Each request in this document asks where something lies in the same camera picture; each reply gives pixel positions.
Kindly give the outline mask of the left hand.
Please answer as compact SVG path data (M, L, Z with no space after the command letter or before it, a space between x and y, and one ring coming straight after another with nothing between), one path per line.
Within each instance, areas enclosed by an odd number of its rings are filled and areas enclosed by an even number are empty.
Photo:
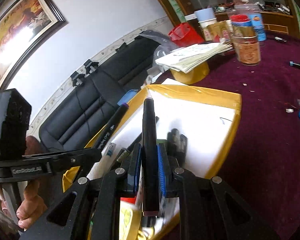
M27 136L25 155L40 153L43 153L40 142L31 135ZM39 179L29 181L25 187L24 200L15 213L21 229L27 230L47 210L43 198L38 194L39 187Z

